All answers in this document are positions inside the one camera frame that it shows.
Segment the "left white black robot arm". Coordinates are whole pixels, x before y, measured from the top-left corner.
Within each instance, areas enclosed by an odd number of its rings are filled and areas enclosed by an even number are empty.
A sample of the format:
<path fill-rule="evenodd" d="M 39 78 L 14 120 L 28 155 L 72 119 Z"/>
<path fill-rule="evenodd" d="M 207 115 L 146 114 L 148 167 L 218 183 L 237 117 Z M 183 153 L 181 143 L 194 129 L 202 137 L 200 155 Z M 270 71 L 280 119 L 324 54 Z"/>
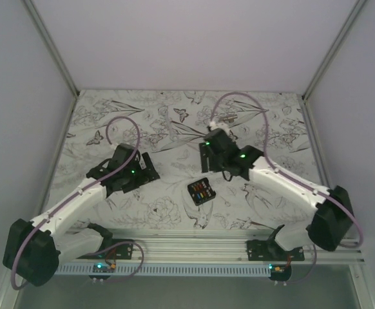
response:
<path fill-rule="evenodd" d="M 90 169 L 64 200 L 29 221 L 18 219 L 10 226 L 3 265 L 13 277 L 42 286 L 65 263 L 88 256 L 104 259 L 116 244 L 130 246 L 131 241 L 115 239 L 97 223 L 88 223 L 73 234 L 69 230 L 80 215 L 113 193 L 126 194 L 159 178 L 148 153 L 118 145 L 113 156 Z"/>

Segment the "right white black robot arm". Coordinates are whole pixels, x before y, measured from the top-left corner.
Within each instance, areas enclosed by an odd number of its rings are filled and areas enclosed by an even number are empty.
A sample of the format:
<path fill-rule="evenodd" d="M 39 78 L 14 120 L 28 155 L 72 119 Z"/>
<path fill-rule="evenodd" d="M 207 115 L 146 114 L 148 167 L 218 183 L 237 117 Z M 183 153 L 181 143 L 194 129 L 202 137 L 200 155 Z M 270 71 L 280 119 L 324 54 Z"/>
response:
<path fill-rule="evenodd" d="M 274 229 L 265 242 L 270 258 L 282 260 L 291 250 L 311 243 L 330 252 L 341 245 L 354 220 L 351 199 L 343 187 L 330 189 L 311 183 L 274 163 L 253 146 L 239 148 L 220 128 L 204 136 L 204 147 L 217 171 L 270 189 L 310 216 L 307 222 Z"/>

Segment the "black fuse box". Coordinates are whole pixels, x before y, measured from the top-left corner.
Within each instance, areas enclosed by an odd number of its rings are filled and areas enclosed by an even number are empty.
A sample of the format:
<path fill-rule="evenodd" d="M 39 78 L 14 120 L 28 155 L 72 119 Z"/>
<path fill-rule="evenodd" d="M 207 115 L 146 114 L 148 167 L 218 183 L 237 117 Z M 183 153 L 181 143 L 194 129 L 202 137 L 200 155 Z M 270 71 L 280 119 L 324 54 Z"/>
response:
<path fill-rule="evenodd" d="M 210 186 L 208 178 L 202 178 L 189 184 L 187 191 L 196 206 L 211 201 L 216 197 L 216 192 Z"/>

